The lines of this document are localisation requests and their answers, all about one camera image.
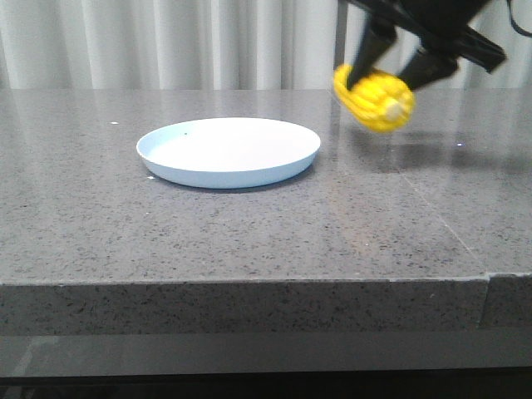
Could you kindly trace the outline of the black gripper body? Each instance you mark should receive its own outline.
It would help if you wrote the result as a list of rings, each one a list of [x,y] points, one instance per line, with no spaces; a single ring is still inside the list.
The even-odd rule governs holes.
[[[370,15],[419,37],[426,47],[463,57],[494,71],[506,60],[505,51],[469,26],[486,1],[352,1]]]

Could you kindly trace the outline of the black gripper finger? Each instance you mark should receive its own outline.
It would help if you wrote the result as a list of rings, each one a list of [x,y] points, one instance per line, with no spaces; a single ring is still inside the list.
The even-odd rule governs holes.
[[[417,91],[452,76],[458,70],[458,57],[453,52],[418,47],[397,77],[411,91]]]
[[[389,21],[367,20],[352,64],[352,70],[347,75],[347,89],[353,89],[363,77],[368,76],[376,62],[396,40],[395,26]]]

